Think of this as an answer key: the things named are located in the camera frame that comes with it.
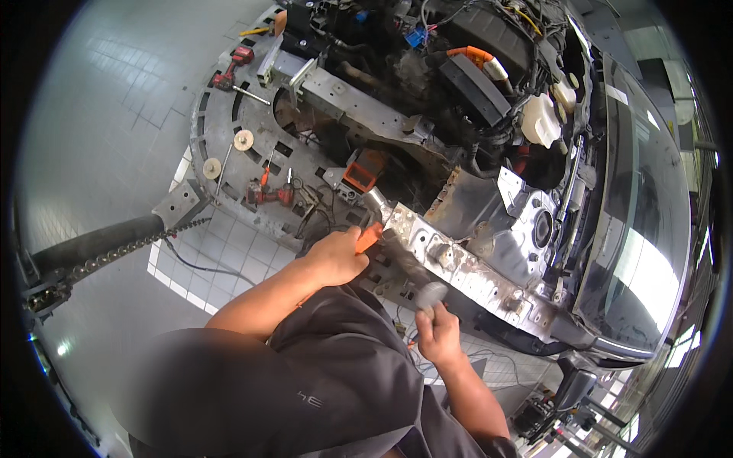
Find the hand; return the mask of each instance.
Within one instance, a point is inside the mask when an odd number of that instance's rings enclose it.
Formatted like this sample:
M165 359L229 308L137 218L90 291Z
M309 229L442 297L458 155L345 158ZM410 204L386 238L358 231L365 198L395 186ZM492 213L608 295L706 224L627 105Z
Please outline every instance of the hand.
M351 226L346 232L332 232L319 240L303 258L316 286L337 287L352 281L369 265L366 254L356 254L361 229Z
M415 324L420 334L417 345L425 359L441 370L441 367L461 361L464 353L460 347L458 317L450 313L441 302L435 304L433 309L435 319L432 321L422 310L415 315Z

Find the tile floor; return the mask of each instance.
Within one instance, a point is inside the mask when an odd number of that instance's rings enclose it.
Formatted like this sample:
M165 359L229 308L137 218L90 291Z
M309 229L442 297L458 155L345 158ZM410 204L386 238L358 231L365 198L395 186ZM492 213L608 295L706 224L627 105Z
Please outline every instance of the tile floor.
M145 215L175 182L190 177L185 150L194 93L236 32L270 5L92 0L80 9L47 67L23 135L16 193L31 253ZM174 240L187 261L234 269L257 283L292 258L245 222L214 208L207 214L213 217L208 225ZM193 272L164 244L125 256L74 286L39 337L79 413L100 437L101 456L130 456L127 433L108 406L120 361L153 336L205 324L250 286ZM399 319L412 333L413 314L400 309ZM466 351L488 345L471 339L463 339ZM64 352L54 351L61 347ZM538 380L548 364L490 349L515 359L522 383ZM488 384L509 386L513 377L510 361L491 357ZM508 413L526 390L496 393Z

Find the yellow tool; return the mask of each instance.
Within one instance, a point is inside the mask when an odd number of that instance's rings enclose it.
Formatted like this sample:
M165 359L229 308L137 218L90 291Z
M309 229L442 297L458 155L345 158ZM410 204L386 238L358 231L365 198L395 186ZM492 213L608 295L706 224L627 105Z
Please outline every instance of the yellow tool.
M260 27L259 29L252 29L252 30L246 30L244 32L239 32L239 36L246 37L247 35L261 34L263 32L267 32L268 30L270 30L270 27Z

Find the windshield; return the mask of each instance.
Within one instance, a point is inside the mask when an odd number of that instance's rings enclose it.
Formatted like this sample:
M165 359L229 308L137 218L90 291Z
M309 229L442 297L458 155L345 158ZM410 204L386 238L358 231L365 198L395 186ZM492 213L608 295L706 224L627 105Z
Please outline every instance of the windshield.
M575 310L608 340L654 350L687 265L688 187L667 124L639 83L608 57L604 77L605 202Z

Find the grinding disc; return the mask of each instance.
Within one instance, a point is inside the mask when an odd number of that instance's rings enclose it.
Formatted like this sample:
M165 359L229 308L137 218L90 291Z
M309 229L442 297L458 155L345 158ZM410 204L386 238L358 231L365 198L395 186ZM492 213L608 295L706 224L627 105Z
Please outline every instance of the grinding disc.
M234 148L240 151L246 151L252 148L254 143L254 136L249 130L240 130L234 135Z
M221 162L217 158L208 158L204 162L204 176L209 180L215 180L221 173Z

